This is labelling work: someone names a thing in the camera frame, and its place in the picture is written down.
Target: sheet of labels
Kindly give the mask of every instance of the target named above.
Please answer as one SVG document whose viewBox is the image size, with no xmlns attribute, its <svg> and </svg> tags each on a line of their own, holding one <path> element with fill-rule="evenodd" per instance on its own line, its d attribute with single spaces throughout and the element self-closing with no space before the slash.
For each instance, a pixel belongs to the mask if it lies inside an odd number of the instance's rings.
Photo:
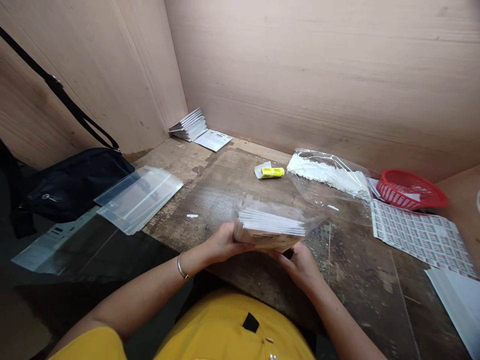
<svg viewBox="0 0 480 360">
<path fill-rule="evenodd" d="M 440 269 L 478 280 L 457 226 L 438 215 L 403 210 L 379 200 L 371 206 L 373 236 Z"/>
</svg>

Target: plywood wall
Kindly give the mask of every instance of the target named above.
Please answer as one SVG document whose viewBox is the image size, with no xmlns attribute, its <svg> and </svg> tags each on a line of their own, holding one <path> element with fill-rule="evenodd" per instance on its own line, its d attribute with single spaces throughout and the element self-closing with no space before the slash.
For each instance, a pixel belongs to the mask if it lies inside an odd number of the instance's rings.
<svg viewBox="0 0 480 360">
<path fill-rule="evenodd" d="M 165 0 L 189 110 L 439 181 L 480 162 L 480 2 Z"/>
<path fill-rule="evenodd" d="M 130 159 L 187 114 L 163 0 L 0 0 L 1 26 Z M 0 137 L 41 169 L 101 146 L 0 39 Z"/>
<path fill-rule="evenodd" d="M 470 253 L 473 265 L 480 274 L 480 165 L 463 171 L 437 184 L 448 196 L 449 205 L 438 213 L 453 221 Z"/>
</svg>

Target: yellow shirt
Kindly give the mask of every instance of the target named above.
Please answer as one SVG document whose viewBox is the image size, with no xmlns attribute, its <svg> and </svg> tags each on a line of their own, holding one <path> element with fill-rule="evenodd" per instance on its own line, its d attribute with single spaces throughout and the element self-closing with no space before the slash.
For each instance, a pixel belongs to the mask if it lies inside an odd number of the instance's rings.
<svg viewBox="0 0 480 360">
<path fill-rule="evenodd" d="M 242 325 L 251 313 L 256 332 Z M 126 359 L 122 341 L 109 327 L 76 338 L 52 360 Z M 173 359 L 315 359 L 295 325 L 251 297 L 221 289 L 193 306 L 163 340 L 154 360 Z"/>
</svg>

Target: worn table surface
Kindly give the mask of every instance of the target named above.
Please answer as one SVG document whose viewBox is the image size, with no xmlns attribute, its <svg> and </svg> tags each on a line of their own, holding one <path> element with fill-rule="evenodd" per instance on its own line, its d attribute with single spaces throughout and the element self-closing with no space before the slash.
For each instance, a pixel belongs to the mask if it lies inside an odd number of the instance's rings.
<svg viewBox="0 0 480 360">
<path fill-rule="evenodd" d="M 253 173 L 256 165 L 268 160 L 286 168 L 289 159 L 283 152 L 236 138 L 217 153 L 171 138 L 135 163 L 137 168 L 164 168 L 184 182 L 143 231 L 182 252 L 230 221 L 238 196 L 314 211 L 317 225 L 304 243 L 333 291 L 389 359 L 417 359 L 419 350 L 423 359 L 440 354 L 468 359 L 423 272 L 427 267 L 373 238 L 372 227 L 358 215 L 354 203 L 335 200 L 338 214 L 313 208 L 286 176 L 258 180 Z M 189 218 L 188 214 L 198 217 Z M 294 322 L 323 331 L 306 296 L 268 256 L 250 252 L 208 270 Z"/>
</svg>

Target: red plastic basket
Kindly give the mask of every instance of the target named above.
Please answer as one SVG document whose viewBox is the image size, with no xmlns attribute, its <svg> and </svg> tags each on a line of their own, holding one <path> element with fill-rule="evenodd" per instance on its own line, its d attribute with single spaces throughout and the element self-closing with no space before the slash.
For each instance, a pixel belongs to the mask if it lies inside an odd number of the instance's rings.
<svg viewBox="0 0 480 360">
<path fill-rule="evenodd" d="M 449 203 L 443 191 L 430 181 L 403 170 L 385 170 L 376 189 L 387 203 L 404 209 L 443 208 Z M 420 201 L 405 194 L 419 194 Z"/>
</svg>

